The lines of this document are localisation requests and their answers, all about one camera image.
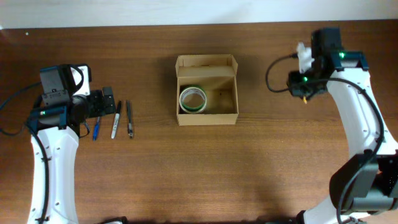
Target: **box flap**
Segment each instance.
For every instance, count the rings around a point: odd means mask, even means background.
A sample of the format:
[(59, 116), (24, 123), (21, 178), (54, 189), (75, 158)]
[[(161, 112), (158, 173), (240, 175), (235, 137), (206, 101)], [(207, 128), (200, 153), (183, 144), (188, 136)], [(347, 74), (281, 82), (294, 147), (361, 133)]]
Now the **box flap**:
[(180, 55), (175, 71), (177, 77), (235, 76), (238, 64), (230, 54)]

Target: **cardboard box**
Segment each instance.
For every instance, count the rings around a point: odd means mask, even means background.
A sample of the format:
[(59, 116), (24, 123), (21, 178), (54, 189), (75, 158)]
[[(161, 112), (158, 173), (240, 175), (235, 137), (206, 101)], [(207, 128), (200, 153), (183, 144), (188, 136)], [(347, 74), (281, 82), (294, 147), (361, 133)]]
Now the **cardboard box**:
[[(181, 55), (177, 72), (177, 119), (179, 125), (235, 124), (238, 118), (236, 72), (232, 55)], [(207, 106), (200, 114), (186, 114), (180, 108), (180, 92), (190, 85), (202, 87)]]

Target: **marker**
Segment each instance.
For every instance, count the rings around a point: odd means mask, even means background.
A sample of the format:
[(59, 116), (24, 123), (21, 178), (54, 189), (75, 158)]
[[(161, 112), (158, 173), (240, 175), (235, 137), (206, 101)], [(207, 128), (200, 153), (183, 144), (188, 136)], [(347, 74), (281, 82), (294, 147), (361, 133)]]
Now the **marker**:
[(100, 131), (100, 118), (101, 117), (98, 117), (97, 123), (95, 124), (94, 127), (93, 141), (97, 140), (98, 132)]
[(121, 108), (122, 108), (122, 101), (119, 100), (118, 108), (116, 109), (116, 114), (114, 115), (114, 122), (113, 122), (113, 129), (112, 129), (111, 139), (114, 139), (114, 137), (116, 135), (116, 131), (118, 130), (119, 116), (120, 116)]

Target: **brown table surface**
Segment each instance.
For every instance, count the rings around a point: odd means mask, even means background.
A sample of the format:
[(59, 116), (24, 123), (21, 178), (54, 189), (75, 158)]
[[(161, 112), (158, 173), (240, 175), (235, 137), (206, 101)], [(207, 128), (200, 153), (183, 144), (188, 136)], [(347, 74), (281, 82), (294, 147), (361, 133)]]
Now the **brown table surface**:
[[(297, 42), (310, 44), (311, 32), (328, 26), (341, 27), (346, 49), (366, 54), (378, 105), (398, 138), (398, 21), (2, 30), (0, 101), (39, 81), (40, 68), (61, 63), (87, 63), (92, 90), (112, 86), (115, 100), (131, 101), (134, 140), (123, 108), (115, 140), (109, 115), (96, 142), (92, 135), (80, 141), (80, 223), (123, 215), (158, 222), (292, 217), (328, 195), (331, 175), (348, 159), (348, 144), (329, 94), (305, 105), (289, 93), (269, 92), (264, 73)], [(183, 54), (236, 57), (236, 125), (178, 126), (174, 65)], [(296, 60), (276, 66), (272, 85), (284, 87), (295, 69)], [(10, 102), (0, 114), (1, 127), (17, 130), (41, 91)], [(93, 128), (95, 119), (88, 122)], [(0, 223), (24, 223), (32, 196), (30, 136), (25, 131), (0, 142)], [(368, 220), (397, 223), (398, 213)]]

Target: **roll of tape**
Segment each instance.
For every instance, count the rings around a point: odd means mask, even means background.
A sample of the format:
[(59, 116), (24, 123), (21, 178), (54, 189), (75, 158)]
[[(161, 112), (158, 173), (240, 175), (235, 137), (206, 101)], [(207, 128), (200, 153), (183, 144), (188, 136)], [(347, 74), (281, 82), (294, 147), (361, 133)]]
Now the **roll of tape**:
[[(193, 95), (193, 94), (199, 95), (203, 99), (203, 103), (201, 105), (196, 106), (196, 107), (191, 107), (184, 103), (184, 100), (186, 99), (186, 97), (189, 95)], [(188, 86), (181, 92), (179, 102), (180, 102), (180, 107), (184, 112), (190, 113), (190, 114), (197, 114), (197, 113), (201, 113), (205, 110), (206, 105), (207, 105), (207, 96), (206, 96), (205, 91), (202, 88), (200, 88), (199, 86), (197, 86), (197, 85)]]

